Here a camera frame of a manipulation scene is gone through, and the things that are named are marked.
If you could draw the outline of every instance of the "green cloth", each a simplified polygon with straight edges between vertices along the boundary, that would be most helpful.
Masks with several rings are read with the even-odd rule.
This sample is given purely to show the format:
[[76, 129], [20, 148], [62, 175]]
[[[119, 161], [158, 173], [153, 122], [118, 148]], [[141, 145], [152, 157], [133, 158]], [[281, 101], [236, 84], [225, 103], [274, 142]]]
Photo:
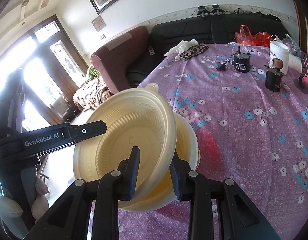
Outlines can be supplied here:
[[95, 77], [99, 77], [101, 74], [97, 71], [96, 68], [94, 68], [93, 65], [90, 65], [90, 67], [87, 69], [86, 73], [86, 81], [91, 81]]

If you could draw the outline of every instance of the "ceiling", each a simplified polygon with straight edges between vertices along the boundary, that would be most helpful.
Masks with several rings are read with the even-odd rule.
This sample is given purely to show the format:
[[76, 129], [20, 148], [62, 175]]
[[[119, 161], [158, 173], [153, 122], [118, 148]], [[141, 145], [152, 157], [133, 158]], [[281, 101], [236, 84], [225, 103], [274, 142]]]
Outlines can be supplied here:
[[30, 22], [55, 9], [59, 1], [10, 0], [0, 15], [0, 54], [6, 43], [14, 42], [27, 31]]

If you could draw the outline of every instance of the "maroon armchair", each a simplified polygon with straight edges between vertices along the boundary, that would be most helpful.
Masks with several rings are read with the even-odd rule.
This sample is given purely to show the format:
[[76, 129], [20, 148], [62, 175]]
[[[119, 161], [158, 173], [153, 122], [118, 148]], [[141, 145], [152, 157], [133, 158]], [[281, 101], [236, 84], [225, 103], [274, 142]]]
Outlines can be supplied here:
[[91, 55], [91, 63], [113, 94], [131, 87], [126, 69], [148, 50], [148, 36], [147, 29], [139, 26], [109, 41]]

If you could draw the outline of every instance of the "red plastic bag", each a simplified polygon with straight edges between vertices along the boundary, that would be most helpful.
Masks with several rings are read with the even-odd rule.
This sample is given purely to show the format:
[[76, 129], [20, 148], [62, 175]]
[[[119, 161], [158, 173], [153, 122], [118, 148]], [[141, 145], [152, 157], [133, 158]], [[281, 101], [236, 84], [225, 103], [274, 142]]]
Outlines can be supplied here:
[[258, 45], [255, 37], [253, 37], [249, 28], [245, 25], [241, 25], [240, 32], [235, 33], [235, 39], [237, 43], [241, 43], [243, 45], [251, 45], [251, 46]]
[[258, 46], [270, 47], [271, 44], [271, 35], [267, 32], [257, 33], [255, 35]]

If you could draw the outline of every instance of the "black cylindrical object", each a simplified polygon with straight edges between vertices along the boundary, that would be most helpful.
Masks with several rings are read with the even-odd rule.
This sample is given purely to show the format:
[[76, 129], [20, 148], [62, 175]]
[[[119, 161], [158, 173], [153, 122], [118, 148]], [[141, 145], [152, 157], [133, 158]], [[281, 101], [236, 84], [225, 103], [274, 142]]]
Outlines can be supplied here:
[[273, 66], [274, 68], [267, 67], [265, 87], [273, 92], [280, 92], [282, 77], [285, 75], [280, 71], [280, 69], [283, 68], [283, 61], [278, 58], [274, 58]]
[[241, 53], [240, 51], [234, 54], [234, 60], [232, 65], [235, 66], [235, 69], [241, 73], [247, 73], [250, 71], [250, 54]]

